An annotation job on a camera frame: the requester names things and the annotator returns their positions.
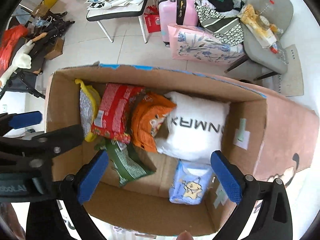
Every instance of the green snack bag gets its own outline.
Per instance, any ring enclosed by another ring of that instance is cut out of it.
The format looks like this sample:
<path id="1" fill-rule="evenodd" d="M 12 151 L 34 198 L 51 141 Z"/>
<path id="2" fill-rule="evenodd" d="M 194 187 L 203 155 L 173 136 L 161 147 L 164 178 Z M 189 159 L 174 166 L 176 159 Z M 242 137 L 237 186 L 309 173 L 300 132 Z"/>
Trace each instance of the green snack bag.
<path id="1" fill-rule="evenodd" d="M 154 173 L 154 171 L 151 171 L 142 163 L 131 143 L 127 145 L 119 141 L 103 138 L 96 145 L 95 150 L 106 150 L 108 152 L 109 159 L 112 160 L 119 174 L 120 187 L 123 187 L 130 181 Z"/>

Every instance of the red bag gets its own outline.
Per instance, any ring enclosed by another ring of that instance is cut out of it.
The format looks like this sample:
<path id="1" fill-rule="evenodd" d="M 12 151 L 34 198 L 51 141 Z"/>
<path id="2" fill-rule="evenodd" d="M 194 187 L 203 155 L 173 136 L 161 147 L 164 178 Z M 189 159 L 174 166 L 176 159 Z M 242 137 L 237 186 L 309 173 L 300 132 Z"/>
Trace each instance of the red bag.
<path id="1" fill-rule="evenodd" d="M 146 21 L 149 33 L 161 31 L 159 10 L 155 5 L 147 7 L 147 11 L 144 14 L 144 20 Z"/>
<path id="2" fill-rule="evenodd" d="M 22 24 L 3 33 L 0 46 L 0 77 L 8 69 L 12 51 L 21 37 L 28 34 L 28 29 Z"/>
<path id="3" fill-rule="evenodd" d="M 136 96 L 143 91 L 143 87 L 108 83 L 91 131 L 109 139 L 130 143 L 131 137 L 126 133 L 127 120 Z"/>

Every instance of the white plush toy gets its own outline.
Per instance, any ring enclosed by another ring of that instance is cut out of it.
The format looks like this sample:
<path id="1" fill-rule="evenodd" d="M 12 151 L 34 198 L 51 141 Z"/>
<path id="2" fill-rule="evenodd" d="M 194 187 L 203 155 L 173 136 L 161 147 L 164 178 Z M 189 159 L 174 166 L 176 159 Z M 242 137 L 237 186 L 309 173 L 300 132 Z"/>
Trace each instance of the white plush toy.
<path id="1" fill-rule="evenodd" d="M 31 57 L 28 55 L 34 47 L 34 42 L 45 37 L 47 33 L 41 33 L 39 36 L 28 41 L 24 44 L 14 56 L 11 65 L 0 77 L 0 88 L 2 89 L 11 77 L 12 73 L 16 72 L 18 68 L 30 69 L 31 68 Z"/>

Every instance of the blue gripper pad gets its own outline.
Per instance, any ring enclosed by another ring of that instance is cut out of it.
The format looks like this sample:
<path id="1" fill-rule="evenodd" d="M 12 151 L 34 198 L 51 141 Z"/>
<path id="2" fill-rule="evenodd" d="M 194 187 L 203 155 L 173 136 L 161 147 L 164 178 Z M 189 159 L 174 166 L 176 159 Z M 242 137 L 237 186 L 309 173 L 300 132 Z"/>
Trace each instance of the blue gripper pad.
<path id="1" fill-rule="evenodd" d="M 9 121 L 9 126 L 19 129 L 30 125 L 39 124 L 42 121 L 42 114 L 39 111 L 14 115 Z"/>
<path id="2" fill-rule="evenodd" d="M 211 155 L 211 167 L 227 193 L 228 198 L 239 205 L 242 200 L 241 186 L 216 152 L 213 152 Z"/>
<path id="3" fill-rule="evenodd" d="M 78 201 L 80 205 L 89 201 L 94 190 L 96 189 L 103 173 L 109 163 L 109 157 L 106 151 L 103 151 L 100 157 L 92 165 L 92 168 L 84 176 L 78 186 Z"/>

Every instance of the white stool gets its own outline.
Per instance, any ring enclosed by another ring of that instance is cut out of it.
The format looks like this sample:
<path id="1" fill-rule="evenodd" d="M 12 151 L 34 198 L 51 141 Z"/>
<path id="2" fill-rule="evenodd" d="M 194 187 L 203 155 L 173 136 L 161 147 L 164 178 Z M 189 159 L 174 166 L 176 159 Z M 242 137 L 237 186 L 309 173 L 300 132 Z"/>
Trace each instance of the white stool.
<path id="1" fill-rule="evenodd" d="M 138 17 L 143 40 L 145 43 L 147 43 L 148 41 L 146 38 L 146 32 L 143 26 L 143 21 L 144 21 L 143 12 L 147 5 L 147 2 L 148 0 L 144 0 L 139 5 L 128 4 L 126 6 L 111 7 L 110 9 L 107 9 L 107 10 L 103 10 L 103 9 L 89 10 L 87 14 L 87 20 L 89 22 L 97 22 L 100 28 L 105 33 L 105 35 L 108 37 L 108 39 L 111 42 L 113 42 L 113 39 L 110 37 L 109 33 L 107 32 L 105 27 L 102 25 L 101 20 L 109 20 L 109 19 L 125 18 L 125 17 Z"/>

